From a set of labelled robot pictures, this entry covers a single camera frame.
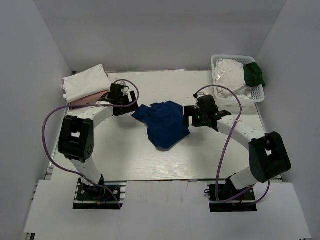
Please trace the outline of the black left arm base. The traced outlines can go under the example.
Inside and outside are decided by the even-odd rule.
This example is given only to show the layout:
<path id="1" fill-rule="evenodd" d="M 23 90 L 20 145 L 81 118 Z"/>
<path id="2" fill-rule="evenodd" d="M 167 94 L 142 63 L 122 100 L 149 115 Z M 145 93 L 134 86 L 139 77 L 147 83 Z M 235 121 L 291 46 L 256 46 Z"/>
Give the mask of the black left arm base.
<path id="1" fill-rule="evenodd" d="M 105 182 L 104 185 L 112 191 L 120 206 L 108 190 L 85 185 L 79 178 L 72 208 L 74 210 L 120 210 L 125 200 L 126 183 Z"/>

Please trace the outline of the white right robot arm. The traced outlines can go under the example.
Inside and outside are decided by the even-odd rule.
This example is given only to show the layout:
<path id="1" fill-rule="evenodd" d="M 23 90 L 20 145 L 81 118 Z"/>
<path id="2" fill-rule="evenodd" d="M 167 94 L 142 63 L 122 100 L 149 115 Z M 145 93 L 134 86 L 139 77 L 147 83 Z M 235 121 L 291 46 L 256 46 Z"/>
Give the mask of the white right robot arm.
<path id="1" fill-rule="evenodd" d="M 244 189 L 288 172 L 292 165 L 281 135 L 264 133 L 237 120 L 229 111 L 219 110 L 213 96 L 204 95 L 196 104 L 183 108 L 183 124 L 209 127 L 231 138 L 248 150 L 249 167 L 226 179 L 226 195 L 236 200 Z"/>

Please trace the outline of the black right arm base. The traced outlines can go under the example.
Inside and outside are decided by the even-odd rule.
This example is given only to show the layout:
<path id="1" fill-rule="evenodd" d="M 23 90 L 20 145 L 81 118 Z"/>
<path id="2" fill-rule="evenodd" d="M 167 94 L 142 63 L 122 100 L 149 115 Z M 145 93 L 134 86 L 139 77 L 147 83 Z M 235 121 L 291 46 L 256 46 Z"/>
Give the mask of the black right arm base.
<path id="1" fill-rule="evenodd" d="M 256 212 L 256 197 L 253 189 L 245 194 L 228 201 L 219 203 L 216 199 L 215 185 L 210 184 L 204 190 L 204 194 L 209 198 L 209 210 L 211 213 L 240 213 L 240 212 Z"/>

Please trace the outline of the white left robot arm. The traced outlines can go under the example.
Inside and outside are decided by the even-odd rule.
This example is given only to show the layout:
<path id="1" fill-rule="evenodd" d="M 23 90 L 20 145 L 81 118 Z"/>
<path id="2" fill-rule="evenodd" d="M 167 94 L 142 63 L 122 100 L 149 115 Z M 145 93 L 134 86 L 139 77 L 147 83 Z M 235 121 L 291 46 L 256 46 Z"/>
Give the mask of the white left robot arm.
<path id="1" fill-rule="evenodd" d="M 105 196 L 103 175 L 93 160 L 95 147 L 94 130 L 111 117 L 136 111 L 138 90 L 129 90 L 125 84 L 112 83 L 108 93 L 79 115 L 64 117 L 58 141 L 58 151 L 68 159 L 80 175 L 80 182 L 89 186 L 88 193 L 99 200 Z"/>

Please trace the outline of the blue t shirt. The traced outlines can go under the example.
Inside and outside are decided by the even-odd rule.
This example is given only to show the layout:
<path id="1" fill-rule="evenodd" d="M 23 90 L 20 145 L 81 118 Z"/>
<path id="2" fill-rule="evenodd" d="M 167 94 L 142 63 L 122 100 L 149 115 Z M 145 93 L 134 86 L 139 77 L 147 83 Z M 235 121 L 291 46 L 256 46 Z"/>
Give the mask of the blue t shirt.
<path id="1" fill-rule="evenodd" d="M 168 150 L 190 134 L 183 125 L 183 106 L 173 101 L 142 104 L 132 117 L 147 125 L 147 136 L 160 149 Z"/>

